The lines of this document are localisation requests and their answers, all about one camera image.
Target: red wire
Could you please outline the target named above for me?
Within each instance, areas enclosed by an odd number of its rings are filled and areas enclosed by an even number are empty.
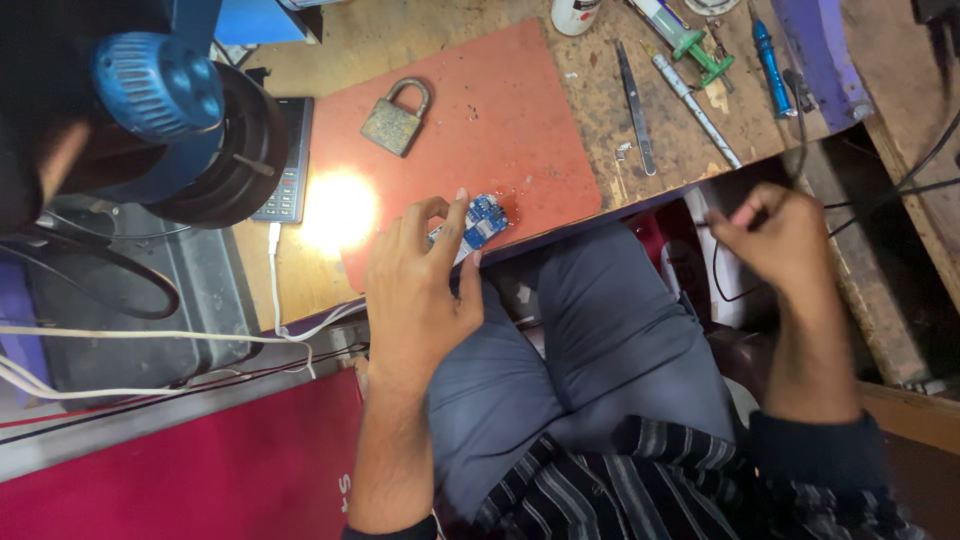
[[[316,360],[324,360],[324,359],[327,359],[327,358],[332,357],[332,356],[341,355],[341,354],[343,354],[343,353],[349,352],[349,348],[350,348],[350,347],[353,347],[354,345],[365,345],[365,346],[366,346],[366,345],[369,345],[369,344],[363,343],[363,342],[353,343],[352,345],[347,345],[347,346],[344,347],[343,349],[338,349],[337,351],[334,351],[334,352],[332,352],[332,353],[325,353],[325,354],[323,354],[323,355],[314,355],[314,356],[313,356],[313,359],[314,359],[314,361],[316,361]],[[254,369],[254,370],[252,370],[252,371],[245,371],[245,372],[243,372],[243,373],[240,374],[240,375],[230,375],[230,376],[227,376],[227,377],[223,377],[223,378],[221,378],[221,379],[211,380],[211,381],[209,381],[209,382],[202,382],[202,383],[200,383],[200,384],[194,384],[193,386],[190,386],[188,389],[192,390],[192,389],[194,389],[194,388],[203,388],[203,387],[209,386],[209,385],[211,385],[211,384],[216,384],[216,383],[218,383],[218,382],[223,382],[224,380],[236,379],[236,378],[238,378],[238,377],[246,377],[246,376],[248,376],[248,375],[255,375],[255,374],[257,374],[257,373],[264,373],[264,372],[267,372],[267,371],[290,369],[290,368],[292,368],[292,367],[300,367],[301,365],[306,365],[306,358],[301,358],[301,359],[299,359],[299,360],[294,360],[294,361],[292,361],[292,362],[290,362],[290,363],[288,363],[288,364],[284,364],[284,365],[281,365],[281,366],[265,367],[265,368],[262,368],[262,369]],[[155,400],[157,397],[159,397],[159,396],[145,396],[145,397],[142,397],[142,398],[133,398],[133,399],[126,400],[126,401],[123,401],[123,402],[120,402],[120,403],[116,403],[116,404],[98,406],[98,407],[96,407],[96,408],[89,408],[89,409],[86,409],[86,410],[77,410],[77,411],[74,411],[74,412],[61,412],[61,413],[59,413],[59,414],[49,414],[49,415],[47,415],[47,416],[37,416],[36,418],[25,418],[25,419],[23,419],[23,420],[13,420],[13,421],[10,421],[10,422],[3,422],[3,423],[0,423],[0,430],[3,429],[3,428],[15,428],[16,426],[27,426],[27,425],[29,425],[29,424],[36,424],[36,423],[38,423],[38,422],[49,422],[49,421],[51,421],[51,420],[59,420],[59,419],[61,419],[61,418],[70,418],[71,416],[81,416],[81,415],[84,415],[84,414],[90,414],[90,413],[93,413],[93,412],[100,412],[100,411],[102,411],[102,410],[109,410],[109,409],[117,408],[117,407],[121,407],[121,406],[134,405],[134,404],[138,404],[138,403],[142,403],[142,402],[146,402],[146,401],[150,401],[150,400]]]

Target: white bottle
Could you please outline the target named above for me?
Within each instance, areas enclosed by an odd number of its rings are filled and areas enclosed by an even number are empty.
[[[553,0],[550,18],[561,34],[579,36],[597,18],[603,0]]]

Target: blue soldering iron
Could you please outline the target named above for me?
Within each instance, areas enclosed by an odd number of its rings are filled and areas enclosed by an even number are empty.
[[[754,0],[747,2],[750,9],[750,18],[754,21],[754,44],[756,44],[756,53],[760,56],[760,63],[763,65],[763,73],[767,76],[767,85],[770,87],[770,97],[774,100],[774,109],[777,119],[787,116],[796,116],[797,110],[790,105],[790,97],[786,92],[786,85],[783,83],[783,77],[780,76],[780,70],[777,69],[777,56],[774,54],[773,39],[767,32],[767,26],[763,24],[760,17],[756,14]]]

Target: gray trousers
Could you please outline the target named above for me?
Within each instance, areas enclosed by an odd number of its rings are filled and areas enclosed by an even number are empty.
[[[427,390],[437,510],[472,523],[545,431],[571,452],[613,451],[625,415],[733,440],[732,403],[703,329],[620,223],[546,248],[536,289],[546,361],[484,281],[485,321]]]

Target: orange silicone mat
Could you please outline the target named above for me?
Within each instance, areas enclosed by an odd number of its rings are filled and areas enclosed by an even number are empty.
[[[360,135],[377,98],[403,77],[418,77],[433,94],[406,158]],[[416,110],[408,86],[400,104]],[[373,236],[411,203],[459,187],[470,196],[497,195],[512,225],[485,250],[589,217],[600,209],[587,154],[537,19],[447,49],[317,101],[311,141],[315,178],[348,179],[368,193],[347,205],[361,228],[340,253],[350,285],[363,292]],[[441,223],[431,223],[431,229]]]

